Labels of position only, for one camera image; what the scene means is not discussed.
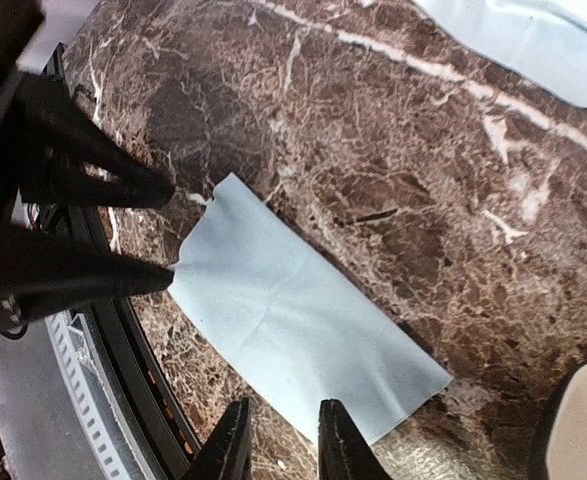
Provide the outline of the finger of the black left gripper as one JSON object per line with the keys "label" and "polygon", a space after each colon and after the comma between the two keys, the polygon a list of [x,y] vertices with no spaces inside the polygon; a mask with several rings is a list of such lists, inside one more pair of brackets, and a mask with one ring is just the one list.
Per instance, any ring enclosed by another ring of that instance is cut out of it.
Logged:
{"label": "finger of the black left gripper", "polygon": [[85,302],[162,291],[172,281],[157,264],[0,224],[0,320],[40,320]]}

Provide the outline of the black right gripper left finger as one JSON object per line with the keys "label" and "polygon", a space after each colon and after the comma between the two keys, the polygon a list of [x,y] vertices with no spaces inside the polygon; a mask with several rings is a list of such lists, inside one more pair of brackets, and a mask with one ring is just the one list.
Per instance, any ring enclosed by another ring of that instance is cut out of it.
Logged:
{"label": "black right gripper left finger", "polygon": [[251,478],[251,402],[229,404],[183,476],[186,480]]}

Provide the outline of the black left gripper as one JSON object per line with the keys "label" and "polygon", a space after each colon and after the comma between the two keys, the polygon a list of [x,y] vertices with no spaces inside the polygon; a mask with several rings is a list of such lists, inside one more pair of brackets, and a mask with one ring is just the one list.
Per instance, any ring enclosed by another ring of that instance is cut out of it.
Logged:
{"label": "black left gripper", "polygon": [[[0,277],[12,272],[1,240],[17,189],[29,203],[144,209],[163,207],[175,191],[101,131],[61,79],[18,71],[43,22],[39,1],[0,1]],[[0,289],[0,330],[20,323],[16,300]]]}

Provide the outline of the light blue cleaning cloth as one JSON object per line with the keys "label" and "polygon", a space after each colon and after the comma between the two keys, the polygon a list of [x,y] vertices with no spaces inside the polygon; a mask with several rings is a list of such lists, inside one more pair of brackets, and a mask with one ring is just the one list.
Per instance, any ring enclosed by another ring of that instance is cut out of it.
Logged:
{"label": "light blue cleaning cloth", "polygon": [[375,443],[451,375],[235,175],[182,242],[169,294],[214,350],[316,440],[336,399]]}
{"label": "light blue cleaning cloth", "polygon": [[456,41],[587,108],[587,1],[418,1]]}

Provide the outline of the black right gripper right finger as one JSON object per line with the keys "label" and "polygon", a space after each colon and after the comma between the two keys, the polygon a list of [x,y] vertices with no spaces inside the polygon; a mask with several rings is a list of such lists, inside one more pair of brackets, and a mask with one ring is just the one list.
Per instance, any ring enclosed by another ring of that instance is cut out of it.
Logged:
{"label": "black right gripper right finger", "polygon": [[323,400],[319,412],[319,479],[387,479],[344,405]]}

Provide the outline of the black hard glasses case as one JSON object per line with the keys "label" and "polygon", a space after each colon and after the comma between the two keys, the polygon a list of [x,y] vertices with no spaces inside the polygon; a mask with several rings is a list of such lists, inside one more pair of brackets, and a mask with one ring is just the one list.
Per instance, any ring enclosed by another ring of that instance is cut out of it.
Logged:
{"label": "black hard glasses case", "polygon": [[566,374],[543,410],[529,479],[587,479],[587,361]]}

